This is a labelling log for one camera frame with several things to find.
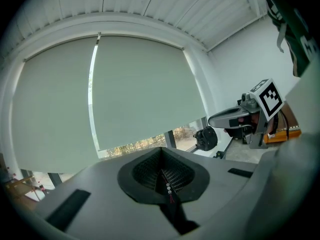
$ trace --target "black backpack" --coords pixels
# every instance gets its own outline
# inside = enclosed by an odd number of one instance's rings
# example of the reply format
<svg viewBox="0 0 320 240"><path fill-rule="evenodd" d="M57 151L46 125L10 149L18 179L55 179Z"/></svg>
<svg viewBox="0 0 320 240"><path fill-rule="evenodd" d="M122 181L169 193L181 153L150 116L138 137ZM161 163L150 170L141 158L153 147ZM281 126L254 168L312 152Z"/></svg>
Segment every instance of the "black backpack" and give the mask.
<svg viewBox="0 0 320 240"><path fill-rule="evenodd" d="M203 151L212 150L218 144L217 134L211 126L198 130L193 137L196 138L195 146Z"/></svg>

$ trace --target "white cube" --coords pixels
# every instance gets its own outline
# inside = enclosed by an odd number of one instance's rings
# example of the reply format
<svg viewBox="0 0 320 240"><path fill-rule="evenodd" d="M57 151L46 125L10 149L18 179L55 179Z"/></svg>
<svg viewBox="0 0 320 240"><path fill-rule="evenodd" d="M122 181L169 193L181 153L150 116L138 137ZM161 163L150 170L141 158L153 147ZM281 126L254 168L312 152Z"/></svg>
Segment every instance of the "white cube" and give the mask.
<svg viewBox="0 0 320 240"><path fill-rule="evenodd" d="M267 121L275 116L285 104L272 78L259 82L250 91L250 98L255 99L265 115Z"/></svg>

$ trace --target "roller shade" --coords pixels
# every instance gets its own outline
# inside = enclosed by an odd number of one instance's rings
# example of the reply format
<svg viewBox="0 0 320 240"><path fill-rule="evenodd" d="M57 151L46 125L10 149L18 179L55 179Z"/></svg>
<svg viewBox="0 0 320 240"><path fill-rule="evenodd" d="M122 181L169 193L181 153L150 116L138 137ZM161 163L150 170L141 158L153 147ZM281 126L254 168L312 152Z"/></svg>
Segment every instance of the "roller shade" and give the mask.
<svg viewBox="0 0 320 240"><path fill-rule="evenodd" d="M182 50L124 36L103 36L99 41L92 109L101 150L153 137L206 115Z"/></svg>
<svg viewBox="0 0 320 240"><path fill-rule="evenodd" d="M98 161L88 111L97 38L67 42L28 60L12 104L12 141L21 169L77 173Z"/></svg>

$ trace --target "ceiling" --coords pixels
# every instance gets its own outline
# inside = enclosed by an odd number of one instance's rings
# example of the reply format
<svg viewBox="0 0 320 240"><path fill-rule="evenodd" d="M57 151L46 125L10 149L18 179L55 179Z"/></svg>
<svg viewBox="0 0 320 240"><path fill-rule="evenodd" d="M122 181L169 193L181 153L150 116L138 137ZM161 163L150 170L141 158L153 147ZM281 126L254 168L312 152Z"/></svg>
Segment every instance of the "ceiling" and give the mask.
<svg viewBox="0 0 320 240"><path fill-rule="evenodd" d="M116 12L164 22L199 40L207 51L267 13L265 0L27 0L0 46L2 60L35 32L77 15Z"/></svg>

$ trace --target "black cable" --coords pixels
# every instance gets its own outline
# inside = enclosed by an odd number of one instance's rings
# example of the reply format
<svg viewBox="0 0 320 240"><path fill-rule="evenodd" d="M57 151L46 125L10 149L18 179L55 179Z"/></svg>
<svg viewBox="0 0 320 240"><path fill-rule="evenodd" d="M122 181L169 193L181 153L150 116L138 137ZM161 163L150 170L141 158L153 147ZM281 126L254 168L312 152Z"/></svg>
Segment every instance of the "black cable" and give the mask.
<svg viewBox="0 0 320 240"><path fill-rule="evenodd" d="M285 116L285 114L282 112L282 110L279 111L282 118L283 118L283 121L284 121L284 124L285 124L285 129L286 129L286 140L288 141L289 140L289 123L288 123L288 119L287 117Z"/></svg>

